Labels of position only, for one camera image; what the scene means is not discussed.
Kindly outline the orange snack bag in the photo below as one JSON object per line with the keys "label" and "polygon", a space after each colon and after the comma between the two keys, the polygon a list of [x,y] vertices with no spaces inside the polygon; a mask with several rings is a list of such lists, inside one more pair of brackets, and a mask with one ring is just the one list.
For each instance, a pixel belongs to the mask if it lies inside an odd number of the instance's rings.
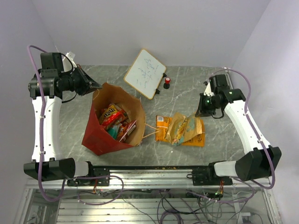
{"label": "orange snack bag", "polygon": [[173,117],[156,116],[156,141],[168,142],[174,146],[205,145],[204,122],[194,114],[185,116],[179,112]]}

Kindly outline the red KitKat packet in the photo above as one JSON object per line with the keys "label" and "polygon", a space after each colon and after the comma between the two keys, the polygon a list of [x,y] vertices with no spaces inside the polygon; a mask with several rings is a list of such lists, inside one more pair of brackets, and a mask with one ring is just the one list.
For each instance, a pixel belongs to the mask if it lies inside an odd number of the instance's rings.
{"label": "red KitKat packet", "polygon": [[127,118],[128,118],[127,113],[124,110],[118,111],[116,114],[110,117],[109,123],[103,126],[103,128],[105,130],[108,130],[113,125],[117,125],[123,122],[124,120],[126,120]]}

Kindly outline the gold crispy snack bag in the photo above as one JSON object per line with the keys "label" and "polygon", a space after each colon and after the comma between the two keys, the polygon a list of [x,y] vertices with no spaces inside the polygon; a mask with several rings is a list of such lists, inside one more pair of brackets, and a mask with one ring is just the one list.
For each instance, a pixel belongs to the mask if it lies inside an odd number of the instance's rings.
{"label": "gold crispy snack bag", "polygon": [[185,116],[176,112],[171,118],[165,139],[172,145],[179,146],[203,133],[203,124],[195,113]]}

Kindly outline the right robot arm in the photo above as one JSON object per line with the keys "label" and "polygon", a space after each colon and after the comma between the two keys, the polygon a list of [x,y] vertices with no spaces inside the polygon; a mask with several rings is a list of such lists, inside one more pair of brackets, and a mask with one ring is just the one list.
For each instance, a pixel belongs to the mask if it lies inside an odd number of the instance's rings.
{"label": "right robot arm", "polygon": [[222,116],[227,115],[232,121],[244,150],[244,156],[237,161],[214,162],[213,169],[206,173],[207,181],[215,185],[223,176],[242,181],[273,177],[282,153],[257,127],[249,112],[247,97],[240,89],[230,88],[224,74],[211,76],[205,85],[195,116],[215,119],[219,109]]}

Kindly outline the red Doritos bag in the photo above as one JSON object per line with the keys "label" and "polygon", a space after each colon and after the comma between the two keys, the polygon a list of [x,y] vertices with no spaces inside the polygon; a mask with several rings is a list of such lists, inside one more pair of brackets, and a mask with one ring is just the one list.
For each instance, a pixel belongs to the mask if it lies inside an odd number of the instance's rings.
{"label": "red Doritos bag", "polygon": [[124,142],[127,137],[135,130],[136,120],[130,122],[124,122],[119,128],[116,140],[118,142]]}

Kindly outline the yellow M&M's packet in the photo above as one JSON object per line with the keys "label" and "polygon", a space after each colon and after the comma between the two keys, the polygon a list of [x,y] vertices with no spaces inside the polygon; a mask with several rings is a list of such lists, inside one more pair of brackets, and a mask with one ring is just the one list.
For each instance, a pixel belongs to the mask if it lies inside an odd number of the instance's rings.
{"label": "yellow M&M's packet", "polygon": [[102,114],[99,117],[99,123],[105,126],[109,123],[110,117],[119,111],[118,107],[114,104],[110,104],[107,109],[102,110]]}

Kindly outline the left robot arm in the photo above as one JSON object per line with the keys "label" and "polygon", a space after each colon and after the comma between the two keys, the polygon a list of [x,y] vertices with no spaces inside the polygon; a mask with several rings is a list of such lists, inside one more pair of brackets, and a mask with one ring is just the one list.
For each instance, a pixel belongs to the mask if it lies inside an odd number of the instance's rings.
{"label": "left robot arm", "polygon": [[59,145],[59,113],[64,103],[63,93],[84,96],[102,86],[89,77],[74,54],[41,53],[41,69],[28,84],[35,112],[35,145],[31,162],[23,166],[24,173],[41,181],[78,179],[84,185],[95,181],[90,162],[64,158]]}

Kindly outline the red paper bag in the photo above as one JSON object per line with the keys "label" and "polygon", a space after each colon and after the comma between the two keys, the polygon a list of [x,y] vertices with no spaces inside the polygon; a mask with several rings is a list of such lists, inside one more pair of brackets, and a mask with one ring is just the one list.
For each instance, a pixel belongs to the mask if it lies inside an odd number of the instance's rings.
{"label": "red paper bag", "polygon": [[82,145],[96,155],[135,147],[147,138],[146,126],[141,101],[119,86],[104,83],[93,94]]}

